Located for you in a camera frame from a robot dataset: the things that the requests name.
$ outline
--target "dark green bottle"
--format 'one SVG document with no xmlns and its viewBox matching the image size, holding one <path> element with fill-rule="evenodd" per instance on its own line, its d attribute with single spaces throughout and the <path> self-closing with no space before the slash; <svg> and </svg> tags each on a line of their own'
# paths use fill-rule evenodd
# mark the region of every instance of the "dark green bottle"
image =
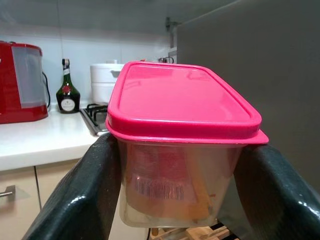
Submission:
<svg viewBox="0 0 320 240">
<path fill-rule="evenodd" d="M 62 66 L 63 84 L 56 92 L 56 100 L 62 114 L 73 114 L 79 111 L 80 93 L 71 82 L 69 59 L 62 59 Z"/>
</svg>

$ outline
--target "plastic food container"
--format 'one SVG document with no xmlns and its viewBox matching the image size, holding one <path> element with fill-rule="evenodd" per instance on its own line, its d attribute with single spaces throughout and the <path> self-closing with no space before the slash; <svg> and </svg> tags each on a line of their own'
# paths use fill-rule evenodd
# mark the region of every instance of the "plastic food container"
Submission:
<svg viewBox="0 0 320 240">
<path fill-rule="evenodd" d="M 90 66 L 92 99 L 95 104 L 109 103 L 123 64 L 98 63 Z"/>
<path fill-rule="evenodd" d="M 242 147 L 268 142 L 261 121 L 207 68 L 127 63 L 106 119 L 121 155 L 122 221 L 144 228 L 210 226 Z"/>
</svg>

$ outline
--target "stove burner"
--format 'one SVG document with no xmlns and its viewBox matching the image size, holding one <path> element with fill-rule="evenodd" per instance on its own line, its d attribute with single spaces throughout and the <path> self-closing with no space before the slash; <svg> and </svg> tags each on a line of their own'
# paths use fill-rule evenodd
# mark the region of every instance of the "stove burner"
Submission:
<svg viewBox="0 0 320 240">
<path fill-rule="evenodd" d="M 80 109 L 80 112 L 96 135 L 101 136 L 102 134 L 108 132 L 105 127 L 108 105 L 98 105 L 93 103 L 87 105 L 86 108 Z"/>
</svg>

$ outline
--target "pink lid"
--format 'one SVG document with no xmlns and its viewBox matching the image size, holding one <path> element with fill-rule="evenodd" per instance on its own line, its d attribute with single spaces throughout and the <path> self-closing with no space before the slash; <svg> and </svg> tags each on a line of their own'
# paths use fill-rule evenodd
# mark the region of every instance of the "pink lid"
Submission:
<svg viewBox="0 0 320 240">
<path fill-rule="evenodd" d="M 265 144 L 260 114 L 211 70 L 129 62 L 112 92 L 107 129 L 129 141 Z"/>
</svg>

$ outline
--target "refrigerator door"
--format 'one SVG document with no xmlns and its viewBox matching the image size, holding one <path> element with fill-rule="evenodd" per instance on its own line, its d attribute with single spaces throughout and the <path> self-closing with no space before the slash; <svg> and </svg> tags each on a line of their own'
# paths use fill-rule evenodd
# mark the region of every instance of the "refrigerator door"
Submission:
<svg viewBox="0 0 320 240">
<path fill-rule="evenodd" d="M 261 113 L 262 129 L 320 192 L 317 0 L 239 0 L 177 27 L 177 62 L 212 69 Z M 219 219 L 254 239 L 231 184 Z"/>
</svg>

